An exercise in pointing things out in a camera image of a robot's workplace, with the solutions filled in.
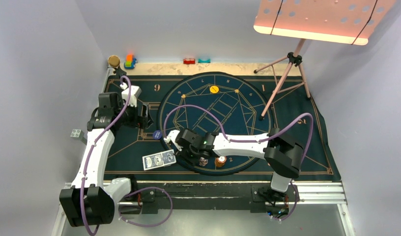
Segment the purple small blind button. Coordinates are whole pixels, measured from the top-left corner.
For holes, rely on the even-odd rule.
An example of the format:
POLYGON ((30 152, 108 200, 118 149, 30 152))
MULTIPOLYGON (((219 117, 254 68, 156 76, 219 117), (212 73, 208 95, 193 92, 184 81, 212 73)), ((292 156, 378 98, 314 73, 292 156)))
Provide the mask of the purple small blind button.
POLYGON ((160 130, 155 130, 155 131, 152 133, 152 137, 153 137, 153 139, 155 139, 155 140, 159 140, 159 139, 161 139, 161 138, 163 137, 163 135, 162 135, 162 132, 161 132, 160 130))

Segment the pink blue poker chip stack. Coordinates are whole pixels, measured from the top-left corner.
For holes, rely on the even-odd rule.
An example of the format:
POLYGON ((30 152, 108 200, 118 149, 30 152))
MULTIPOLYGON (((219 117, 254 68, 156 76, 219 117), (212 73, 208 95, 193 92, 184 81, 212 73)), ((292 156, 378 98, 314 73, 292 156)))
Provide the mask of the pink blue poker chip stack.
POLYGON ((207 164, 208 164, 208 160, 207 160, 207 159, 205 159, 205 158, 203 158, 203 157, 201 157, 201 158, 199 159, 199 165, 200 165, 200 166, 204 167, 204 166, 206 166, 207 164))

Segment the yellow big blind button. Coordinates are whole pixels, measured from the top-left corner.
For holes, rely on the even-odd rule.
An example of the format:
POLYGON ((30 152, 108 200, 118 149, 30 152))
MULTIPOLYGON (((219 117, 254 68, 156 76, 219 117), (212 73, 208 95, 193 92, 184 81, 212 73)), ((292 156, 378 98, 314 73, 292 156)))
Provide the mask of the yellow big blind button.
POLYGON ((211 87, 209 88, 209 91, 210 91, 211 94, 216 94, 216 93, 218 93, 218 92, 220 91, 220 89, 219 89, 218 86, 213 85, 213 86, 211 86, 211 87))

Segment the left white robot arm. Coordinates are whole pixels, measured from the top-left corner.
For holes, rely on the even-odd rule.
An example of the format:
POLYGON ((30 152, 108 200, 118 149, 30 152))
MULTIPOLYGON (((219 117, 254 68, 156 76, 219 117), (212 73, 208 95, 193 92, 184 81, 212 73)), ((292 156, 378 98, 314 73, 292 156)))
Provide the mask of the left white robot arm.
POLYGON ((72 227, 110 224, 123 198, 133 201, 139 191, 131 177, 117 177, 103 185, 108 155, 121 127, 145 129, 151 126, 148 106, 139 113, 139 86, 122 85, 122 92, 98 95, 98 107, 87 122, 87 143, 79 171, 59 202, 72 227))

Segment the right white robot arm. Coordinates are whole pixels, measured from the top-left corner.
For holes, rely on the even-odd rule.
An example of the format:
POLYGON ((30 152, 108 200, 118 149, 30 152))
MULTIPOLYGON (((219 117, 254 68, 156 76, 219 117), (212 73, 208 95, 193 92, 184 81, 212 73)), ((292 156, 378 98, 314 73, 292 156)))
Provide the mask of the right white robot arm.
POLYGON ((273 169, 268 194, 280 200, 287 194, 290 182, 299 177, 305 146, 292 136, 273 128, 269 133, 257 135, 200 135, 191 129, 172 130, 164 137, 173 144, 178 158, 196 165, 203 159, 248 156, 265 160, 273 169))

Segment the orange poker chip stack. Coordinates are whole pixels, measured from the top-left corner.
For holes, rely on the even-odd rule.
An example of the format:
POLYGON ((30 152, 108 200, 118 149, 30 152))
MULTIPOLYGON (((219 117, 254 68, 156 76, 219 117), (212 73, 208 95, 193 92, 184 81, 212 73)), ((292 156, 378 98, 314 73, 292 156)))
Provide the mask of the orange poker chip stack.
POLYGON ((215 158, 214 163, 217 168, 221 168, 225 165, 226 161, 227 161, 227 158, 225 156, 220 156, 220 157, 215 158))

